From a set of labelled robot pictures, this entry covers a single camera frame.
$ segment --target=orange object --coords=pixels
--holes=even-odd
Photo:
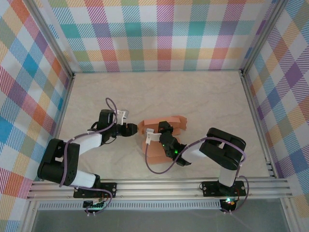
[[[147,128],[153,129],[155,133],[158,133],[159,122],[167,121],[173,128],[173,135],[179,135],[181,130],[186,130],[187,118],[183,116],[171,116],[162,118],[153,118],[143,120],[138,124],[140,135],[145,134]],[[145,154],[146,150],[146,138],[142,143],[142,150]],[[147,161],[149,164],[171,162],[172,159],[166,157],[162,145],[158,141],[151,141],[147,150]]]

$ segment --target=white tabletop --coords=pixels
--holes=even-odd
[[[107,109],[105,98],[112,98],[118,109],[130,111],[127,123],[143,119],[182,115],[187,130],[179,136],[189,144],[216,127],[244,139],[248,156],[240,174],[269,176],[238,72],[120,72],[79,73],[73,85],[60,132],[69,139],[85,132]],[[209,158],[190,166],[174,167],[162,175],[151,173],[141,152],[142,138],[119,136],[110,145],[84,153],[79,169],[102,179],[218,177],[220,166]],[[170,163],[151,165],[163,171]]]

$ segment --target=black mounting plate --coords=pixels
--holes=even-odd
[[[230,194],[228,195],[229,197],[238,196],[238,192],[236,191],[236,189],[239,190],[240,197],[246,196],[246,189],[245,189],[245,185],[243,181],[241,180],[235,181],[232,188],[234,188],[234,190],[230,192]],[[219,191],[218,181],[204,181],[201,184],[201,189],[203,190],[204,197],[225,197],[226,196]]]
[[[96,189],[105,189],[112,193],[112,197],[115,197],[117,192],[117,183],[100,183]],[[82,188],[78,188],[73,194],[73,198],[101,198],[102,196],[104,198],[110,197],[110,195],[106,192],[85,190]]]

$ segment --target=metal grate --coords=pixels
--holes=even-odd
[[[82,210],[83,201],[41,202],[38,210]],[[190,210],[190,209],[221,209],[220,200],[179,200],[179,201],[115,201],[109,210]]]

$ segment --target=white textured surface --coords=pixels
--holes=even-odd
[[[247,143],[247,161],[240,170],[245,176],[268,176],[264,155],[238,72],[121,72],[79,73],[76,76],[60,139],[85,132],[107,109],[105,98],[118,109],[130,111],[127,122],[182,115],[188,118],[182,143],[203,137],[216,127]],[[152,165],[163,171],[169,163]],[[218,177],[220,166],[209,158],[187,167],[175,165],[163,175],[151,173],[141,152],[138,134],[118,137],[110,145],[80,156],[79,169],[101,178]]]

